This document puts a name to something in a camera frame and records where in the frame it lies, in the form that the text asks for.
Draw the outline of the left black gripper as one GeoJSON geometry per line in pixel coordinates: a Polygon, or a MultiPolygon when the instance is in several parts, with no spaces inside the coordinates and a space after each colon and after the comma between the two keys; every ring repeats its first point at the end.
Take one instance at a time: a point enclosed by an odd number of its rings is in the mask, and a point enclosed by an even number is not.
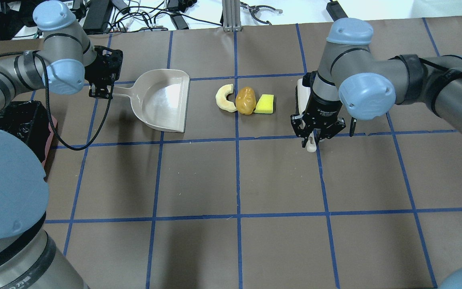
{"type": "Polygon", "coordinates": [[[96,45],[95,60],[85,67],[85,80],[88,81],[89,97],[95,99],[112,99],[114,84],[119,80],[124,53],[96,45]]]}

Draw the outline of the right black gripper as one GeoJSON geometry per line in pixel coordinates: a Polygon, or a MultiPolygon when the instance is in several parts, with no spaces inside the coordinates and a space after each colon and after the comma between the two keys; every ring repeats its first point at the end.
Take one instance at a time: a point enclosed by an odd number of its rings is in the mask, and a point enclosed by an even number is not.
{"type": "Polygon", "coordinates": [[[303,141],[308,141],[309,135],[314,130],[318,141],[331,139],[346,128],[345,120],[338,117],[341,108],[340,101],[324,100],[311,90],[306,110],[302,115],[296,113],[290,115],[290,124],[295,135],[303,141]]]}

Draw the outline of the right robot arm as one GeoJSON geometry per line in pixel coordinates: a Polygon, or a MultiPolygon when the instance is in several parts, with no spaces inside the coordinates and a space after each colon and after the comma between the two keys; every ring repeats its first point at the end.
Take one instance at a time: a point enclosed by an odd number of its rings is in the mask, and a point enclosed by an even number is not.
{"type": "Polygon", "coordinates": [[[332,222],[345,225],[345,245],[352,254],[349,268],[359,271],[360,281],[383,273],[388,267],[393,277],[416,281],[411,288],[420,288],[420,281],[429,280],[439,289],[462,289],[462,267],[447,275],[438,284],[431,259],[432,246],[427,243],[422,221],[440,221],[449,238],[462,234],[453,216],[462,215],[462,207],[419,208],[414,188],[408,175],[410,159],[404,159],[403,148],[414,148],[414,156],[430,160],[431,143],[410,144],[410,134],[395,131],[388,111],[393,106],[422,103],[433,115],[453,127],[453,133],[462,134],[462,55],[397,55],[378,61],[370,51],[372,26],[355,18],[340,18],[332,24],[326,47],[317,71],[307,73],[297,86],[296,99],[306,101],[306,108],[292,115],[291,123],[305,147],[312,142],[316,154],[321,192],[322,216],[326,220],[330,256],[335,285],[339,289],[339,256],[335,251],[332,222]],[[399,176],[409,202],[408,209],[342,210],[328,207],[328,187],[322,166],[319,141],[331,139],[345,129],[338,117],[341,108],[351,116],[350,137],[354,137],[358,120],[385,116],[390,126],[393,149],[400,167],[399,176]]]}

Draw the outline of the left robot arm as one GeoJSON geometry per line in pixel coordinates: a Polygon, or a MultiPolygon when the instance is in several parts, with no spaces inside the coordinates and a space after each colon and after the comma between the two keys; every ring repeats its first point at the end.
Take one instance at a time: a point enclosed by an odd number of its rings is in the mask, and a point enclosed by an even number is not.
{"type": "MultiPolygon", "coordinates": [[[[111,103],[123,53],[94,46],[68,6],[40,3],[34,22],[43,31],[40,51],[0,54],[0,113],[20,94],[45,90],[46,130],[57,129],[50,93],[78,93],[87,81],[89,95],[111,103]]],[[[87,289],[44,223],[49,185],[41,158],[24,141],[0,129],[0,289],[87,289]]]]}

